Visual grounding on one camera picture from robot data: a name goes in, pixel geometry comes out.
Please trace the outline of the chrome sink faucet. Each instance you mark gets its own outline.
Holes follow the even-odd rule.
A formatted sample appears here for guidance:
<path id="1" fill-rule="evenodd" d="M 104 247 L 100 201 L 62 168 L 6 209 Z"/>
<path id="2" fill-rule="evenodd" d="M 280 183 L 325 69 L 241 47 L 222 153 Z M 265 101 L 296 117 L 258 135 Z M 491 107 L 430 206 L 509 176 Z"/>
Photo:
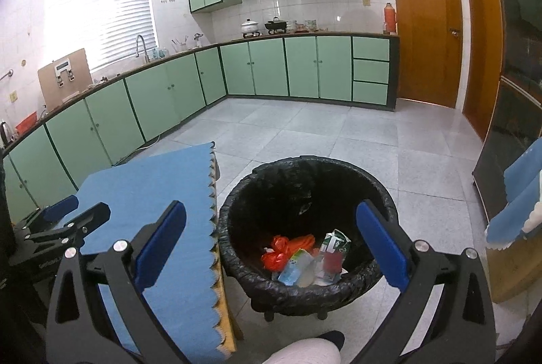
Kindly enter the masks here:
<path id="1" fill-rule="evenodd" d="M 143 57 L 146 64 L 151 61 L 144 37 L 142 35 L 137 35 L 136 37 L 136 57 Z"/>

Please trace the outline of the dark red scouring pad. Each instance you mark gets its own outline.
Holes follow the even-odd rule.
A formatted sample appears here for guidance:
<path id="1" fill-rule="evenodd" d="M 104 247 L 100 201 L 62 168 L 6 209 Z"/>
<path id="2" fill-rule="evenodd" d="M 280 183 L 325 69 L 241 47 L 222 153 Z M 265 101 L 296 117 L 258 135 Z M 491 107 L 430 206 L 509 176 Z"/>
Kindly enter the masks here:
<path id="1" fill-rule="evenodd" d="M 322 270 L 329 275 L 340 275 L 343 270 L 343 253 L 341 251 L 324 252 Z"/>

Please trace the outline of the red plastic basin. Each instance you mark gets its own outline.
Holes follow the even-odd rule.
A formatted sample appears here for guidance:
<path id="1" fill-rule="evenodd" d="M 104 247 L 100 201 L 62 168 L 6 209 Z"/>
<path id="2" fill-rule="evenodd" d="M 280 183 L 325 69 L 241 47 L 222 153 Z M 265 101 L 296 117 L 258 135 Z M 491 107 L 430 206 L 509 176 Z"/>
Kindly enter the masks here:
<path id="1" fill-rule="evenodd" d="M 23 136 L 28 132 L 38 121 L 37 112 L 32 112 L 15 127 L 18 136 Z"/>

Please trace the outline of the green white crushed carton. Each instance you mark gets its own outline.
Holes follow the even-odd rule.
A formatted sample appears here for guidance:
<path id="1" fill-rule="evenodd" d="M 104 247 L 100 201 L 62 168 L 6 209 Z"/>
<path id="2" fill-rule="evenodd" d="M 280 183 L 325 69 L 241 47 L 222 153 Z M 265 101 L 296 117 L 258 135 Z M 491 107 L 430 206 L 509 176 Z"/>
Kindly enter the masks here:
<path id="1" fill-rule="evenodd" d="M 334 229 L 324 236 L 319 249 L 320 255 L 333 255 L 337 259 L 344 261 L 350 250 L 351 239 L 342 231 Z"/>

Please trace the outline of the red plastic bag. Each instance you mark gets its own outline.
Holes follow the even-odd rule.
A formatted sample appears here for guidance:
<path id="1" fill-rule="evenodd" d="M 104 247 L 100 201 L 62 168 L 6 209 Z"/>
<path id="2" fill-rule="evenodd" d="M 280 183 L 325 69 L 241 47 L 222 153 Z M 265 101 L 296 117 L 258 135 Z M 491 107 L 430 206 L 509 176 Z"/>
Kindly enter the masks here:
<path id="1" fill-rule="evenodd" d="M 290 257 L 298 250 L 305 249 L 311 253 L 315 245 L 315 237 L 307 235 L 289 239 L 275 236 L 271 246 L 265 249 L 261 256 L 264 269 L 271 272 L 280 272 L 285 268 Z"/>

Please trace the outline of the green lower kitchen cabinets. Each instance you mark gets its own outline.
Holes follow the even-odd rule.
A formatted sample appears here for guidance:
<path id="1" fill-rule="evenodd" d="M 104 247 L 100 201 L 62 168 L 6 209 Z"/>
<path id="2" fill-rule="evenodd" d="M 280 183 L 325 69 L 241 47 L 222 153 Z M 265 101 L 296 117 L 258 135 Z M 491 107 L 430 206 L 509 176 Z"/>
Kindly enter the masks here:
<path id="1" fill-rule="evenodd" d="M 228 97 L 351 103 L 393 110 L 394 35 L 278 35 L 210 45 L 90 88 L 38 120 L 4 157 L 19 221 L 75 194 L 85 179 Z"/>

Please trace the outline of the black shoe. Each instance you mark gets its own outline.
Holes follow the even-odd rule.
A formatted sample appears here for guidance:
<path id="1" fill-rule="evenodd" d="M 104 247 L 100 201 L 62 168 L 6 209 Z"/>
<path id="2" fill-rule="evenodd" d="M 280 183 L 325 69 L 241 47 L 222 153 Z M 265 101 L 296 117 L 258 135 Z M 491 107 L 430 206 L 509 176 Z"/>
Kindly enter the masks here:
<path id="1" fill-rule="evenodd" d="M 333 343 L 338 348 L 339 351 L 342 350 L 343 344 L 346 341 L 345 335 L 342 332 L 337 331 L 337 330 L 333 330 L 333 331 L 329 331 L 329 332 L 325 332 L 323 334 L 320 334 L 318 336 L 318 338 L 319 339 L 324 339 L 324 340 L 327 340 L 327 341 Z"/>

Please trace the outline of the light blue snack wrapper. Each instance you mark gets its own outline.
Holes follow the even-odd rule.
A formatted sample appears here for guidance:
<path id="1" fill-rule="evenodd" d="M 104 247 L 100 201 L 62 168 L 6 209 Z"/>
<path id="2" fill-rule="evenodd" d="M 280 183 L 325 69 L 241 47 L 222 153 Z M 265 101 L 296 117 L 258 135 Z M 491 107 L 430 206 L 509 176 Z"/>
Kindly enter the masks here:
<path id="1" fill-rule="evenodd" d="M 278 281 L 286 286 L 294 286 L 303 273 L 309 269 L 313 256 L 305 249 L 298 249 L 288 260 L 278 275 Z"/>

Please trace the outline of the white window blinds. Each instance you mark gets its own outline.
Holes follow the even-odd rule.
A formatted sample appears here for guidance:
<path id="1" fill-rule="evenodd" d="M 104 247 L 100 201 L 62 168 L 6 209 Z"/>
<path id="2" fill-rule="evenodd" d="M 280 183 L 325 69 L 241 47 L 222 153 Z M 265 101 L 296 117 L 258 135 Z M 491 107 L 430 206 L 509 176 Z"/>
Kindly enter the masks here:
<path id="1" fill-rule="evenodd" d="M 157 46 L 151 0 L 49 0 L 46 27 L 55 57 L 83 49 L 90 70 L 135 56 L 138 37 Z"/>

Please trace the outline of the wall towel rail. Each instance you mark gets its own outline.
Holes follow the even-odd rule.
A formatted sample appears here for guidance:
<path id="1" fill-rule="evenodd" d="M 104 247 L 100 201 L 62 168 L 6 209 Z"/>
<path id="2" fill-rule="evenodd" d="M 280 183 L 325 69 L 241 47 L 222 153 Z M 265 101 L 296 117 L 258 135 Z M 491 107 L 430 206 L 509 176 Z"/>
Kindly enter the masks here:
<path id="1" fill-rule="evenodd" d="M 0 76 L 0 80 L 6 79 L 6 78 L 11 78 L 11 77 L 13 77 L 13 75 L 14 75 L 14 70 L 10 69 L 10 70 L 8 70 L 7 72 L 5 72 L 4 74 L 2 74 Z"/>

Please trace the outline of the white tissue paper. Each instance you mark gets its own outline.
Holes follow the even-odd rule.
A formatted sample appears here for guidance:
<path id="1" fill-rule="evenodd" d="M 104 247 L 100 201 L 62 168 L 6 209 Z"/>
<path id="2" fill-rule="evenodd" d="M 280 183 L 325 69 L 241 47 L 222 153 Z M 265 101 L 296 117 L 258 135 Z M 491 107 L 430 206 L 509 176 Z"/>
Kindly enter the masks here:
<path id="1" fill-rule="evenodd" d="M 347 273 L 348 271 L 344 268 L 342 268 L 342 270 L 337 273 L 327 272 L 323 268 L 315 268 L 312 285 L 325 287 L 337 284 L 337 282 L 340 281 L 341 277 L 343 277 L 343 275 L 346 275 Z"/>

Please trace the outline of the white cooking pot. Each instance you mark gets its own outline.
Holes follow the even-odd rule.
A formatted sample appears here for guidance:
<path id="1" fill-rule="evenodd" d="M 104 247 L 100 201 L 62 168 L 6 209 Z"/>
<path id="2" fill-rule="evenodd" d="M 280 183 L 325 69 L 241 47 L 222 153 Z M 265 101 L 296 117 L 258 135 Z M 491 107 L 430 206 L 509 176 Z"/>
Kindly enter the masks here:
<path id="1" fill-rule="evenodd" d="M 243 38 L 257 37 L 261 35 L 259 23 L 251 19 L 246 19 L 241 24 Z"/>

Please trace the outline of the blue table cloth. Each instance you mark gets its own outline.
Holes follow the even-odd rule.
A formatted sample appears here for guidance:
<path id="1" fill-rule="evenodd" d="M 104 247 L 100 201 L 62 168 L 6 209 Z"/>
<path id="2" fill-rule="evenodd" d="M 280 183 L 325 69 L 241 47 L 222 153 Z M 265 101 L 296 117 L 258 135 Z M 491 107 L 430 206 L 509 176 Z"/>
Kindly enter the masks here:
<path id="1" fill-rule="evenodd" d="M 90 176 L 106 222 L 65 249 L 46 326 L 50 363 L 222 363 L 210 143 Z"/>

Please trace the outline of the brown wooden door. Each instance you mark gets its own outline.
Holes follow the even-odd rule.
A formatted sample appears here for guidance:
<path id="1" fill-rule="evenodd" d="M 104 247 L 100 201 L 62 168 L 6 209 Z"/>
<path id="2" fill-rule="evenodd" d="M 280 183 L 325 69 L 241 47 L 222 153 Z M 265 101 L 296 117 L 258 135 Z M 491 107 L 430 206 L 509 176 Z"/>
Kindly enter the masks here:
<path id="1" fill-rule="evenodd" d="M 501 0 L 470 3 L 470 67 L 463 114 L 480 139 L 491 124 L 502 72 Z"/>
<path id="2" fill-rule="evenodd" d="M 462 60 L 461 0 L 396 0 L 399 96 L 456 106 Z"/>

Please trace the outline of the steel electric kettle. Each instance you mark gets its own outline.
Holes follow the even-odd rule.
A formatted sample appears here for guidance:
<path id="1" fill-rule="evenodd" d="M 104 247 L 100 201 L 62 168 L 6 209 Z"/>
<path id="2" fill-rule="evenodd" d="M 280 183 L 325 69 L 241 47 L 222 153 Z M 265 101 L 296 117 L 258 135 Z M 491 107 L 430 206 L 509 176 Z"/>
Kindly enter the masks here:
<path id="1" fill-rule="evenodd" d="M 0 122 L 0 139 L 2 148 L 8 147 L 13 141 L 13 133 L 6 121 Z"/>

